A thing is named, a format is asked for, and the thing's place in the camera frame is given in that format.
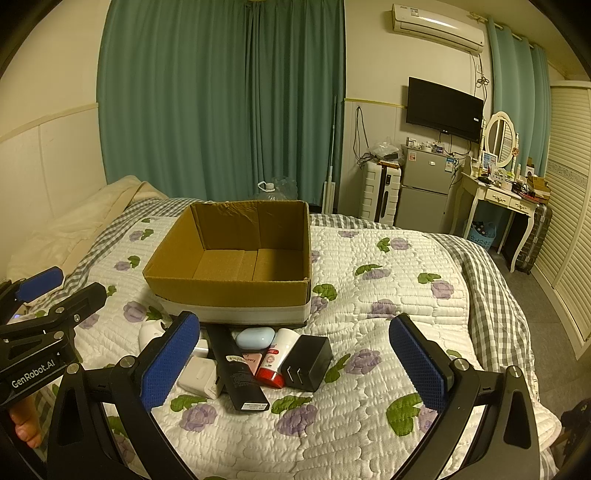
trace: white blanket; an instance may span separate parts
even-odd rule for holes
[[[85,368],[138,355],[141,322],[166,317],[142,268],[174,221],[137,222],[92,268],[89,282],[101,282],[110,296],[76,329]],[[313,314],[301,332],[326,335],[334,354],[320,388],[313,394],[264,388],[273,408],[242,414],[227,395],[179,398],[188,392],[175,385],[152,411],[199,478],[390,479],[434,419],[389,344],[389,319],[399,312],[450,356],[480,369],[467,329],[467,287],[438,243],[412,231],[312,227],[312,249]],[[543,450],[556,436],[556,418],[537,402],[534,411]],[[481,414],[476,408],[443,475],[461,464]],[[144,473],[112,421],[130,466]]]

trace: human hand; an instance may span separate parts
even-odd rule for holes
[[[21,400],[8,413],[15,424],[17,436],[30,448],[38,448],[41,445],[41,426],[33,397]]]

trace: dresser drawer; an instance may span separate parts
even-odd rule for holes
[[[526,213],[528,215],[531,215],[535,210],[535,204],[514,198],[511,198],[509,207],[511,207],[513,210],[516,210],[517,212]]]
[[[508,207],[511,202],[511,197],[509,195],[505,195],[504,193],[493,189],[488,189],[484,198],[489,202],[498,203],[499,205],[504,205],[506,207]]]

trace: purple flower pattern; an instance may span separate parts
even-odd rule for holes
[[[445,280],[434,280],[431,283],[431,292],[437,299],[450,299],[453,295],[453,285]]]
[[[390,241],[390,248],[392,250],[408,250],[408,240],[405,238],[392,238]]]
[[[216,409],[205,403],[195,405],[183,412],[178,426],[188,432],[202,432],[207,425],[211,425],[217,417]]]
[[[398,314],[398,309],[390,299],[381,299],[371,304],[371,313],[368,313],[368,319],[386,318],[393,319]]]
[[[306,427],[316,421],[317,413],[318,408],[309,403],[288,410],[275,425],[275,430],[290,437],[301,437],[306,431]]]
[[[345,372],[348,374],[365,375],[371,372],[375,366],[382,361],[379,351],[364,348],[351,357]]]
[[[119,447],[119,451],[123,456],[124,460],[127,463],[130,463],[135,458],[135,451],[134,448],[131,446],[131,442],[126,439],[123,435],[119,435],[117,433],[114,434],[115,441],[117,442],[117,446]]]
[[[115,264],[115,269],[119,270],[120,272],[124,272],[131,268],[131,264],[129,262],[117,262]]]
[[[349,230],[340,230],[339,235],[343,238],[353,238],[356,235],[359,235],[359,232],[351,232]]]
[[[423,433],[427,433],[436,418],[437,410],[431,410],[426,406],[422,406],[421,411],[418,413],[418,429]]]
[[[95,323],[99,321],[99,314],[93,313],[87,319],[82,320],[80,322],[80,328],[84,330],[88,330],[89,328],[94,327]]]
[[[146,307],[144,307],[141,303],[130,301],[125,305],[125,307],[123,307],[123,316],[128,322],[141,322],[146,316],[147,311],[148,310]]]
[[[361,280],[378,280],[390,276],[390,270],[387,268],[374,268],[361,275]]]
[[[312,297],[312,301],[310,303],[310,315],[321,312],[328,306],[328,304],[328,299],[324,297]]]
[[[136,240],[139,240],[140,238],[142,238],[142,230],[136,230],[135,232],[132,232],[131,235],[129,236],[129,240],[132,242],[135,242]]]

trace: air conditioner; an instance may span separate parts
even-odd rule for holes
[[[479,28],[421,8],[393,5],[392,23],[397,33],[426,38],[472,54],[484,49],[484,33]]]

